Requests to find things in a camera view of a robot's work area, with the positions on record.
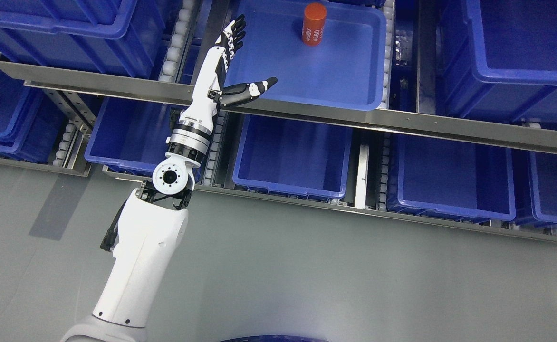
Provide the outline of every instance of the red cylindrical object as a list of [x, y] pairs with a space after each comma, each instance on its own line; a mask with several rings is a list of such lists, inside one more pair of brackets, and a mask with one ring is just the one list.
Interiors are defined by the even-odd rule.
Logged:
[[316, 46], [320, 43], [326, 17], [327, 9], [320, 2], [313, 2], [306, 6], [302, 27], [302, 41], [306, 45]]

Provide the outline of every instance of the silver metal ring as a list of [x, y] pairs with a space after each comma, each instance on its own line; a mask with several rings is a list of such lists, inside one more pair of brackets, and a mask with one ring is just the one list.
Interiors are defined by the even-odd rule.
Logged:
[[192, 128], [196, 128], [197, 130], [205, 132], [208, 135], [211, 135], [211, 133], [212, 133], [211, 130], [209, 130], [207, 127], [201, 125], [197, 121], [192, 121], [192, 120], [189, 120], [189, 119], [183, 119], [183, 120], [179, 120], [178, 123], [180, 125], [186, 125], [186, 126], [190, 126]]
[[207, 154], [207, 149], [209, 148], [209, 145], [205, 145], [205, 143], [201, 141], [183, 135], [176, 135], [174, 137], [171, 136], [171, 143], [178, 143], [180, 145], [190, 147], [190, 149], [197, 150], [204, 154]]
[[186, 130], [181, 130], [181, 129], [177, 129], [176, 132], [174, 132], [173, 134], [171, 134], [171, 139], [173, 138], [173, 136], [178, 136], [178, 135], [183, 135], [183, 136], [189, 136], [190, 138], [194, 138], [198, 141], [200, 141], [201, 143], [205, 143], [207, 146], [209, 146], [209, 144], [211, 143], [209, 141], [209, 139], [206, 139], [205, 137], [198, 135], [194, 132], [190, 132], [190, 131], [186, 131]]

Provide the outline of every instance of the gray floor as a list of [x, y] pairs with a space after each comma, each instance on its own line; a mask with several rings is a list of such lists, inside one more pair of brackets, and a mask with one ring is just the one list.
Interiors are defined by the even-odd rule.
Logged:
[[[0, 342], [54, 342], [90, 312], [132, 186], [0, 167]], [[557, 341], [557, 244], [208, 193], [190, 209], [151, 342]]]

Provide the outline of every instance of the metal shelf frame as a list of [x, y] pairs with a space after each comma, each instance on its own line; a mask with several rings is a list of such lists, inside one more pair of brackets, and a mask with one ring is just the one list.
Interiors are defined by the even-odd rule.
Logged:
[[[374, 199], [370, 199], [373, 197], [377, 199], [379, 193], [380, 182], [374, 179], [374, 177], [380, 178], [385, 176], [380, 171], [375, 171], [375, 169], [379, 169], [382, 166], [379, 165], [378, 160], [370, 160], [370, 156], [374, 153], [377, 154], [378, 149], [380, 151], [385, 149], [383, 143], [376, 139], [379, 135], [378, 132], [411, 134], [557, 154], [557, 131], [435, 115], [436, 0], [418, 0], [418, 5], [417, 27], [414, 29], [413, 65], [417, 76], [415, 86], [413, 86], [415, 89], [415, 110], [417, 113], [396, 110], [357, 111], [266, 100], [263, 98], [250, 104], [230, 109], [230, 112], [233, 113], [266, 115], [368, 130], [367, 132], [363, 131], [361, 136], [356, 141], [353, 141], [353, 150], [351, 151], [353, 159], [351, 160], [352, 163], [349, 171], [352, 175], [349, 174], [348, 181], [352, 194], [349, 195], [348, 199], [345, 198], [338, 204], [322, 203], [307, 199], [248, 192], [240, 189], [231, 181], [233, 160], [239, 137], [235, 137], [232, 140], [222, 137], [220, 159], [224, 158], [223, 166], [214, 170], [214, 182], [210, 186], [197, 184], [196, 190], [279, 203], [298, 204], [311, 208], [338, 210], [386, 219], [400, 219], [440, 227], [557, 242], [557, 236], [542, 234], [542, 232], [538, 231], [513, 229], [513, 227], [503, 225], [502, 222], [492, 221], [489, 225], [476, 225], [466, 222], [388, 212], [383, 210], [381, 205], [377, 205], [378, 203]], [[201, 43], [201, 51], [206, 51], [207, 47], [213, 44], [220, 30], [232, 17], [231, 11], [233, 11], [232, 2], [228, 0], [213, 1], [206, 31]], [[198, 57], [193, 80], [200, 71], [202, 59], [204, 59], [204, 54]], [[41, 87], [54, 91], [88, 93], [183, 106], [188, 106], [192, 103], [192, 85], [168, 84], [125, 76], [26, 65], [8, 61], [1, 54], [0, 69], [12, 78], [24, 80], [24, 84], [27, 86]], [[233, 131], [232, 134], [238, 134], [240, 132], [240, 125], [241, 122], [232, 121], [231, 124], [226, 126], [230, 130], [224, 129], [224, 134], [230, 131]], [[120, 180], [148, 180], [147, 177], [110, 171], [106, 166], [103, 167], [103, 171], [111, 177]]]
[[74, 138], [74, 142], [72, 144], [72, 147], [70, 148], [69, 157], [66, 158], [64, 166], [54, 166], [52, 164], [36, 164], [34, 162], [9, 160], [6, 158], [0, 158], [0, 165], [20, 167], [22, 169], [62, 173], [63, 175], [88, 177], [91, 164], [84, 158], [87, 143], [87, 137], [85, 137], [82, 133], [78, 133]]
[[[111, 171], [105, 165], [103, 166], [103, 172], [117, 180], [134, 181], [134, 182], [139, 182], [144, 180], [151, 181], [151, 178], [149, 177], [127, 175], [124, 173]], [[239, 197], [246, 197], [249, 199], [265, 200], [265, 201], [272, 201], [277, 203], [296, 204], [300, 206], [306, 206], [309, 208], [336, 210], [340, 212], [348, 212], [351, 214], [363, 214], [363, 215], [374, 216], [374, 217], [382, 217], [386, 219], [398, 219], [401, 221], [423, 223], [425, 225], [450, 227], [450, 228], [463, 229], [467, 231], [486, 232], [486, 233], [497, 234], [502, 236], [511, 236], [514, 238], [528, 238], [531, 240], [557, 242], [557, 236], [540, 234], [539, 232], [534, 232], [534, 231], [513, 230], [513, 229], [496, 227], [494, 225], [489, 225], [489, 226], [475, 225], [466, 222], [449, 221], [447, 219], [398, 214], [396, 212], [389, 212], [383, 210], [355, 208], [354, 206], [348, 206], [346, 204], [338, 205], [338, 204], [330, 204], [330, 203], [324, 203], [318, 201], [310, 201], [307, 199], [294, 199], [292, 197], [268, 195], [265, 193], [248, 192], [248, 191], [242, 191], [238, 189], [227, 189], [218, 186], [204, 186], [204, 185], [196, 184], [194, 191], [219, 193], [221, 195], [239, 196]]]
[[[207, 22], [207, 31], [202, 41], [203, 47], [209, 45], [214, 39], [213, 37], [217, 37], [226, 18], [231, 16], [230, 11], [229, 1], [215, 0], [213, 2]], [[419, 113], [396, 110], [358, 111], [263, 98], [231, 110], [237, 113], [267, 115], [557, 154], [557, 131], [554, 130], [433, 115], [436, 54], [434, 42], [437, 29], [435, 0], [421, 0], [419, 13], [415, 32], [418, 75], [416, 108]], [[0, 69], [12, 78], [25, 80], [27, 86], [183, 106], [192, 103], [192, 85], [167, 84], [126, 76], [26, 65], [8, 61], [1, 54]]]

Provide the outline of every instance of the robotic arm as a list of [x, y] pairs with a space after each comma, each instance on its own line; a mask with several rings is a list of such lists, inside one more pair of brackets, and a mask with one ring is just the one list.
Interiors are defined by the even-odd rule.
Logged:
[[[224, 87], [226, 72], [242, 47], [244, 16], [233, 20], [207, 51], [192, 95], [192, 105], [166, 139], [166, 160], [120, 208], [103, 239], [102, 249], [116, 259], [103, 293], [91, 315], [76, 323], [61, 339], [144, 342], [152, 301], [168, 262], [183, 238], [194, 175], [211, 143], [213, 117], [218, 108], [257, 99], [277, 79]], [[173, 199], [175, 210], [155, 202]]]

